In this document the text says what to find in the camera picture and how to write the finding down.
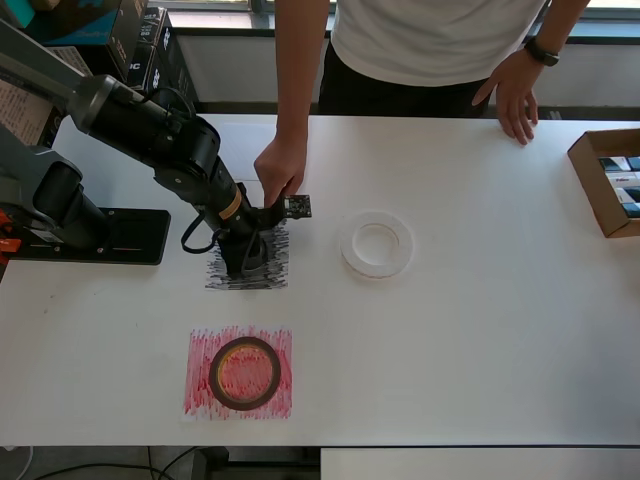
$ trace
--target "white tape roll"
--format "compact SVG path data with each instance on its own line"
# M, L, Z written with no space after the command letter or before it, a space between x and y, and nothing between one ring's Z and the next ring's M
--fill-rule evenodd
M380 226L389 230L394 245L389 259L382 265L366 261L356 246L358 232L369 226ZM340 229L342 256L356 272L369 278L388 278L402 272L411 261L413 239L409 229L396 217L384 212L364 212L348 218Z

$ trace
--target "white table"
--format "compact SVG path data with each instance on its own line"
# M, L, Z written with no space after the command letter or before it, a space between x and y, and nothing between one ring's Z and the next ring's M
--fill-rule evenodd
M640 450L322 449L322 480L637 480Z
M495 121L313 118L289 288L210 292L179 245L192 208L66 121L87 194L169 210L171 231L159 267L11 262L0 445L640 443L640 238L603 237L566 157L628 126L541 122L521 148ZM397 279L342 263L339 221L366 209L413 231ZM181 420L192 327L232 324L293 329L289 420Z

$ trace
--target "white t-shirt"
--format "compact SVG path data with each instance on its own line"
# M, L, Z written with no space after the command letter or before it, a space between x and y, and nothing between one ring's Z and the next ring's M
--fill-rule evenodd
M331 42L351 69L435 87L481 80L522 42L544 0L338 0Z

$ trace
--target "wristwatch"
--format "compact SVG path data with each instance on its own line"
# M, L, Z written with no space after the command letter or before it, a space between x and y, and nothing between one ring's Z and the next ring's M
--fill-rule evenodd
M534 60L546 65L547 67L553 67L558 63L558 54L546 52L538 47L536 37L531 37L529 41L524 44L524 49L529 52L529 55L531 55Z

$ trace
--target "cable on floor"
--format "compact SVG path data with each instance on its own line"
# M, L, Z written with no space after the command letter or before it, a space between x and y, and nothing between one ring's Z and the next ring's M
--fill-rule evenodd
M151 461L151 447L147 447L147 459L149 460L149 475L151 475L151 480L156 480L156 477L153 475L153 462Z
M162 477L167 477L169 478L169 476L167 475L167 470L169 470L178 460L180 460L181 458L183 458L184 456L190 454L191 452L193 452L196 448L198 447L191 447L188 448L187 450L185 450L184 452L182 452L180 455L178 455L176 458L174 458L173 460L171 460L169 462L169 464L164 467L162 469L162 472L160 472L160 476L158 477L158 480L162 480Z
M33 461L33 447L29 447L29 459L27 460L27 463L25 464L24 468L22 469L22 472L20 473L20 475L18 475L16 480L20 480L22 477L24 477L24 475L27 473L27 470L29 470L29 467L31 466L32 461Z
M33 480L44 480L45 478L55 477L57 475L62 475L63 473L74 472L76 470L83 470L85 468L98 468L98 467L127 468L131 470L149 470L151 472L159 473L160 479L162 477L165 477L167 480L175 480L175 478L171 477L167 473L164 473L158 470L157 468L148 467L146 465L127 465L124 463L87 463L85 465L77 465L75 467L63 468L62 470L56 470L55 472L45 473L44 475L40 475L39 477L36 477Z

